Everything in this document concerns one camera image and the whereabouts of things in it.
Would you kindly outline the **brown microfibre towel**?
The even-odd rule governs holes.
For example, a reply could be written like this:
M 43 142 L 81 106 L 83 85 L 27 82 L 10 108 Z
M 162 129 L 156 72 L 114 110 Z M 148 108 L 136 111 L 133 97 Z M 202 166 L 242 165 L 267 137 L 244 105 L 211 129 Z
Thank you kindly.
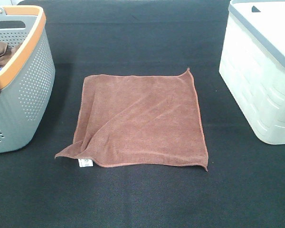
M 57 157 L 88 159 L 106 168 L 136 164 L 207 168 L 192 73 L 86 77 L 73 142 Z

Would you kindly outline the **grey perforated laundry basket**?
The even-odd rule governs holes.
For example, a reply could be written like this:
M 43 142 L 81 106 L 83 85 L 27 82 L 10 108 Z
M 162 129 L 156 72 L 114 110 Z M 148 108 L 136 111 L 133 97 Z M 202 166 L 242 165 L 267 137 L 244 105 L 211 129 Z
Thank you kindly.
M 39 6 L 0 7 L 0 42 L 22 43 L 0 71 L 0 153 L 26 146 L 47 107 L 55 67 L 45 23 Z

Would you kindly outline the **white basket with grey rim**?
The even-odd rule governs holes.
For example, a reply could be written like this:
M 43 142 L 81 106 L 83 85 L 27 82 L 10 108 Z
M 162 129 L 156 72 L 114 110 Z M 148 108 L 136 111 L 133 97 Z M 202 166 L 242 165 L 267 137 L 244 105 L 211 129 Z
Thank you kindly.
M 232 0 L 219 73 L 255 135 L 285 144 L 285 0 Z

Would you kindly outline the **black fabric table mat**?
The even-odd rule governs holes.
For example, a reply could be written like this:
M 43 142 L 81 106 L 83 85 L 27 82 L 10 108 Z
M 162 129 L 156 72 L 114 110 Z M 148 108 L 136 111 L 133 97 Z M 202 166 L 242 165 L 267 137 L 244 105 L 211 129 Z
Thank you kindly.
M 227 0 L 25 0 L 47 17 L 56 76 L 42 121 L 0 154 L 0 228 L 285 228 L 285 145 L 261 142 L 219 74 Z M 80 168 L 83 80 L 194 76 L 207 169 Z

